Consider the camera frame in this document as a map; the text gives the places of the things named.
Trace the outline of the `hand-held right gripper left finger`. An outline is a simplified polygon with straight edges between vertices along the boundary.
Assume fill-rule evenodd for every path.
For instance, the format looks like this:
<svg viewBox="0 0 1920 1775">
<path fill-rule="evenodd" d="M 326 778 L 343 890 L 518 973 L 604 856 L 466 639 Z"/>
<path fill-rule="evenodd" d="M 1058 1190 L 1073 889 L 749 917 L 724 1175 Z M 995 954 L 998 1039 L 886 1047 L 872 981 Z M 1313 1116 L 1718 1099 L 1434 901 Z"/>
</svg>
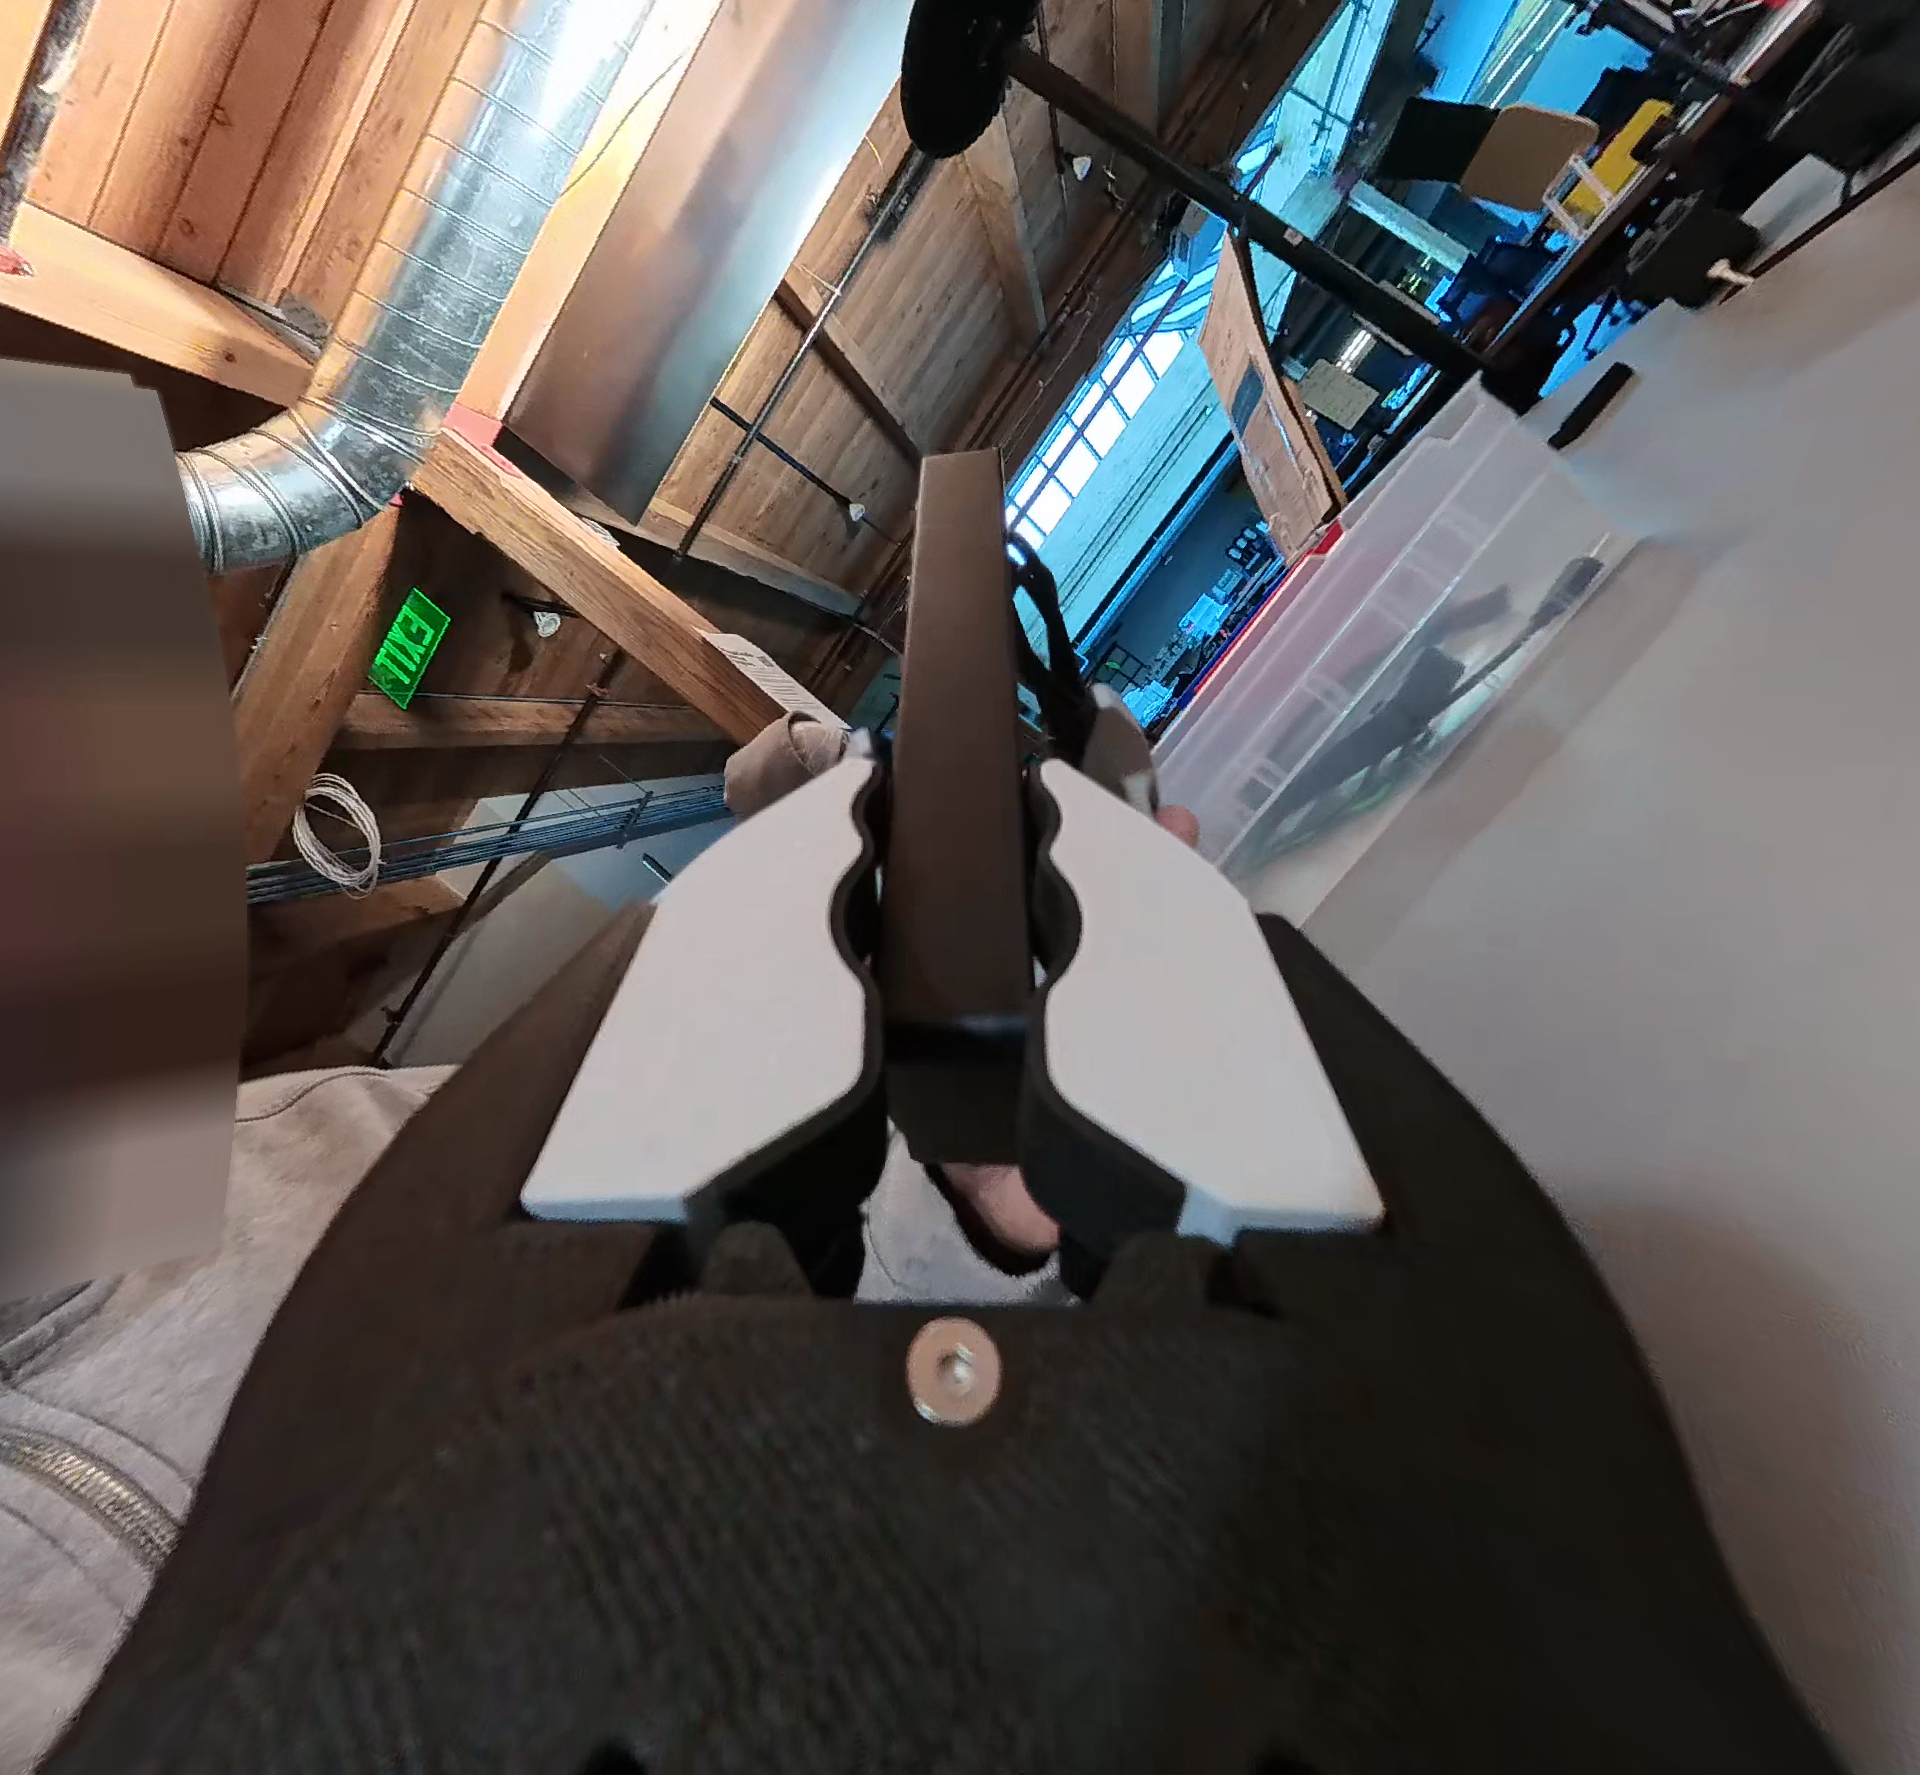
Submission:
<svg viewBox="0 0 1920 1775">
<path fill-rule="evenodd" d="M 520 1187 L 555 1221 L 852 1225 L 884 1171 L 872 740 L 737 821 L 656 899 Z"/>
</svg>

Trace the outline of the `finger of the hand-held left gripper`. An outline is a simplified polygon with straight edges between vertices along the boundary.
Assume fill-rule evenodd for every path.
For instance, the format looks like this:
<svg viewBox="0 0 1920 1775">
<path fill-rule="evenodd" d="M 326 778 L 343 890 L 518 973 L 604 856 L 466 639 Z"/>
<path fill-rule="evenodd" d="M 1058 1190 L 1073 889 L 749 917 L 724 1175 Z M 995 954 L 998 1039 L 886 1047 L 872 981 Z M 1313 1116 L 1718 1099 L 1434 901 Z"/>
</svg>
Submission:
<svg viewBox="0 0 1920 1775">
<path fill-rule="evenodd" d="M 1132 709 L 1108 683 L 1091 685 L 1091 727 L 1079 752 L 1079 772 L 1139 816 L 1159 816 L 1152 746 Z"/>
</svg>

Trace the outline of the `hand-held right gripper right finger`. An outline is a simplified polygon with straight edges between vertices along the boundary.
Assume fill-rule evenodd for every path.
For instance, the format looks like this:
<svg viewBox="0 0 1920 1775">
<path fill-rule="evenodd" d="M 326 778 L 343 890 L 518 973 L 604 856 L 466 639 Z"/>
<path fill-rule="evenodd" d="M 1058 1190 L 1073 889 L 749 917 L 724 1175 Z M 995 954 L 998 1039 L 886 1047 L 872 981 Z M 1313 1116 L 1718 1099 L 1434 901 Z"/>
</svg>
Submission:
<svg viewBox="0 0 1920 1775">
<path fill-rule="evenodd" d="M 1077 1246 L 1365 1234 L 1381 1192 L 1235 887 L 1062 760 L 1037 766 L 1022 1175 Z"/>
</svg>

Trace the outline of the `slim black usb hub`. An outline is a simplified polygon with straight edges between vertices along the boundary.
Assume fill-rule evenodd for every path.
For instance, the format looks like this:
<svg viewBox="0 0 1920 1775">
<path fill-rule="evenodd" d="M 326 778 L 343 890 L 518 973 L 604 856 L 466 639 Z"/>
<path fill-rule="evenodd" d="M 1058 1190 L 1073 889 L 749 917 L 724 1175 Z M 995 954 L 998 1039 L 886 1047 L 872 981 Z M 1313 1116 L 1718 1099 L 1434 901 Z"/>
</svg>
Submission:
<svg viewBox="0 0 1920 1775">
<path fill-rule="evenodd" d="M 887 1111 L 922 1161 L 1016 1159 L 1033 995 L 1016 697 L 998 454 L 927 457 L 874 962 Z"/>
</svg>

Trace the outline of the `clear plastic storage bin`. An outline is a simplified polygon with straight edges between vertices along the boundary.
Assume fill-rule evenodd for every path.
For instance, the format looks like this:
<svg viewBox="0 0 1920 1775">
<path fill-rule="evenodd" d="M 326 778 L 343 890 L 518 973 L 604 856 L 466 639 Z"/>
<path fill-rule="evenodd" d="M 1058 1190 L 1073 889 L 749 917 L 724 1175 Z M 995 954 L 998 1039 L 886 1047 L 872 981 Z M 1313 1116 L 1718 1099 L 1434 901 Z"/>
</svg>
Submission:
<svg viewBox="0 0 1920 1775">
<path fill-rule="evenodd" d="M 1636 548 L 1539 429 L 1457 390 L 1204 672 L 1164 797 L 1256 907 L 1329 889 Z M 1355 729 L 1432 643 L 1463 693 L 1361 772 Z"/>
</svg>

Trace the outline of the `white desk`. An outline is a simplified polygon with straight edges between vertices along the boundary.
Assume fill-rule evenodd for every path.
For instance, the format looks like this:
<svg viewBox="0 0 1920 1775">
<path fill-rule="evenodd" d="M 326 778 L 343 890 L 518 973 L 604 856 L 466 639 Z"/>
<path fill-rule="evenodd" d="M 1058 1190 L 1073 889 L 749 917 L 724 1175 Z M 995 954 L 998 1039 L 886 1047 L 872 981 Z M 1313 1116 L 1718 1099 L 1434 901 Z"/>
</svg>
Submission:
<svg viewBox="0 0 1920 1775">
<path fill-rule="evenodd" d="M 1750 1609 L 1916 1771 L 1916 173 L 1658 311 L 1567 465 L 1620 569 L 1265 899 L 1567 1212 Z"/>
</svg>

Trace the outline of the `small black desk item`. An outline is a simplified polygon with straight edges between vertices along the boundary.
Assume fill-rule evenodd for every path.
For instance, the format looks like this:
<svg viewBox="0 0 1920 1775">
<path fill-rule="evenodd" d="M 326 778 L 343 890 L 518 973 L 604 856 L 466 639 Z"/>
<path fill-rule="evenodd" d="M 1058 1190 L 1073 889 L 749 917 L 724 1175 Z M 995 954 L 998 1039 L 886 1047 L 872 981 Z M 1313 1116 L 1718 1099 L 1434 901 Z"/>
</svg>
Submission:
<svg viewBox="0 0 1920 1775">
<path fill-rule="evenodd" d="M 1550 450 L 1564 451 L 1581 443 L 1636 382 L 1637 370 L 1629 364 L 1606 364 L 1571 406 L 1570 414 L 1551 429 L 1546 437 Z"/>
</svg>

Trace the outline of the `person's left hand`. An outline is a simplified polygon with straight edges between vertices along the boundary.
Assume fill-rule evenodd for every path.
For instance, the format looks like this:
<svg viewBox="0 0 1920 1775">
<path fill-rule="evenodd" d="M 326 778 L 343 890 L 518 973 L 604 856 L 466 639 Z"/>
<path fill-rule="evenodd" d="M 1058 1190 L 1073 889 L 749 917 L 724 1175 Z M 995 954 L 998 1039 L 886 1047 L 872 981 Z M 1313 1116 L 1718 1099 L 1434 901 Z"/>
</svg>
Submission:
<svg viewBox="0 0 1920 1775">
<path fill-rule="evenodd" d="M 1062 1231 L 1042 1211 L 1016 1165 L 923 1165 L 976 1260 L 1010 1279 L 1045 1269 L 1058 1254 Z"/>
</svg>

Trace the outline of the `white label on beam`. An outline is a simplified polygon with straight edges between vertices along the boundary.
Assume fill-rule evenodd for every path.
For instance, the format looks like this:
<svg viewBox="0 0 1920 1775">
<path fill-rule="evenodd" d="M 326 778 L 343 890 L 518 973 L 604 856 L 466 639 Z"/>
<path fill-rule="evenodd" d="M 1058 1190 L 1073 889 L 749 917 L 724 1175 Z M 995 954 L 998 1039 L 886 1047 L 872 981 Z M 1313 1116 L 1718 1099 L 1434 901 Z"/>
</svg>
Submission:
<svg viewBox="0 0 1920 1775">
<path fill-rule="evenodd" d="M 806 716 L 828 729 L 848 731 L 847 720 L 820 701 L 805 683 L 789 674 L 768 652 L 749 638 L 712 631 L 704 636 L 742 677 L 753 681 L 782 709 Z"/>
</svg>

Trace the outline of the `brown cardboard sheet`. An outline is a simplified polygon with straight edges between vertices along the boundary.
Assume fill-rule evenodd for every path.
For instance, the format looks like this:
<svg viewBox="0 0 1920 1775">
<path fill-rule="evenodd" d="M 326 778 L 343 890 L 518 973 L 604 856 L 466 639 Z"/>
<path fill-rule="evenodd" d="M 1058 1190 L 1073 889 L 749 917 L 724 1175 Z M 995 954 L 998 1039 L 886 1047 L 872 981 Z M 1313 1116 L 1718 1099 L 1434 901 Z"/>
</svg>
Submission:
<svg viewBox="0 0 1920 1775">
<path fill-rule="evenodd" d="M 1251 252 L 1227 230 L 1196 343 L 1229 424 L 1243 479 L 1284 563 L 1335 518 L 1344 492 L 1311 413 L 1272 358 Z"/>
</svg>

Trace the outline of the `green exit sign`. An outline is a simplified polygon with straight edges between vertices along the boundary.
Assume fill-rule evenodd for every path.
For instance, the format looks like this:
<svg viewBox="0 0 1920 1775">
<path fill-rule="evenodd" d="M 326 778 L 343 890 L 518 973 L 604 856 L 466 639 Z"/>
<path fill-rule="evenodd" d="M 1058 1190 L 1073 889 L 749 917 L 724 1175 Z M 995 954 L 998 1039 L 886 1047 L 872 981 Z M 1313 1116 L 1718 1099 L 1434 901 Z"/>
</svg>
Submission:
<svg viewBox="0 0 1920 1775">
<path fill-rule="evenodd" d="M 439 601 L 416 586 L 408 589 L 376 642 L 368 685 L 392 708 L 410 709 L 450 626 L 452 615 Z"/>
</svg>

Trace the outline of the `grey hoodie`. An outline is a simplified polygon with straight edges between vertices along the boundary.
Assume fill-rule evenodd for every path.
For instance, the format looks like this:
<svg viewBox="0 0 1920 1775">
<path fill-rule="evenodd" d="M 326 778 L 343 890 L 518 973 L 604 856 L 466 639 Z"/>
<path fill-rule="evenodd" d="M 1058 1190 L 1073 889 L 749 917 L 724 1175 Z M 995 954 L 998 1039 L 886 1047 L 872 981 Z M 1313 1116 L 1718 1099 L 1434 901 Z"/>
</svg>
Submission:
<svg viewBox="0 0 1920 1775">
<path fill-rule="evenodd" d="M 3 1771 L 32 1771 L 97 1685 L 275 1307 L 452 1073 L 326 1068 L 240 1084 L 217 1249 L 3 1306 Z"/>
</svg>

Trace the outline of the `beige chair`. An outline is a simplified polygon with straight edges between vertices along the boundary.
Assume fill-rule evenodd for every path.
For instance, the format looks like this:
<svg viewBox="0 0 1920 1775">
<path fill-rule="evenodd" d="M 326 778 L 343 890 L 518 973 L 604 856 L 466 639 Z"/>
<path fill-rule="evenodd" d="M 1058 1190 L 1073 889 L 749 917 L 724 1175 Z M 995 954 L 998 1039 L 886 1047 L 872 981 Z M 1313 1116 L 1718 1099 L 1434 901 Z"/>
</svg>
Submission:
<svg viewBox="0 0 1920 1775">
<path fill-rule="evenodd" d="M 1595 121 L 1578 112 L 1528 104 L 1492 107 L 1457 188 L 1474 203 L 1545 211 L 1553 185 L 1594 149 L 1595 138 Z"/>
</svg>

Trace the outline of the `black round base stand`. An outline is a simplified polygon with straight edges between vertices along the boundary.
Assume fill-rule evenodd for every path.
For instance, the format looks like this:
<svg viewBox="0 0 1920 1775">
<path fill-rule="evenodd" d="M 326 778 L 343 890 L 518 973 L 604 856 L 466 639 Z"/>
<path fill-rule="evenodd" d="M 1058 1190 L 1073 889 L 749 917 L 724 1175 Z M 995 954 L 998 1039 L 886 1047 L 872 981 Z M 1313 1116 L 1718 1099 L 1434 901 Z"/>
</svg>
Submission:
<svg viewBox="0 0 1920 1775">
<path fill-rule="evenodd" d="M 1004 90 L 1025 87 L 1172 193 L 1306 278 L 1423 367 L 1455 383 L 1478 372 L 1480 359 L 1474 350 L 1426 306 L 1296 232 L 1227 178 L 1179 162 L 1147 125 L 1033 53 L 1025 38 L 1035 24 L 1041 3 L 914 0 L 898 66 L 902 116 L 914 149 L 936 162 L 966 154 L 1001 115 Z"/>
</svg>

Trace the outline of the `silver metal air duct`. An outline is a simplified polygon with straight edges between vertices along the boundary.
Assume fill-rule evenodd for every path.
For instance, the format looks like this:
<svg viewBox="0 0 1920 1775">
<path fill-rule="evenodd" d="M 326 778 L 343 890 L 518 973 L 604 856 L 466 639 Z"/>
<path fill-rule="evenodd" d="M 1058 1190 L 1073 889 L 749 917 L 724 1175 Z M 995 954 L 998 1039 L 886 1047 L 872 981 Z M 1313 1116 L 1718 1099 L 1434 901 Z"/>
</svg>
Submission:
<svg viewBox="0 0 1920 1775">
<path fill-rule="evenodd" d="M 303 394 L 176 457 L 205 571 L 288 563 L 416 477 L 653 0 L 484 0 Z"/>
</svg>

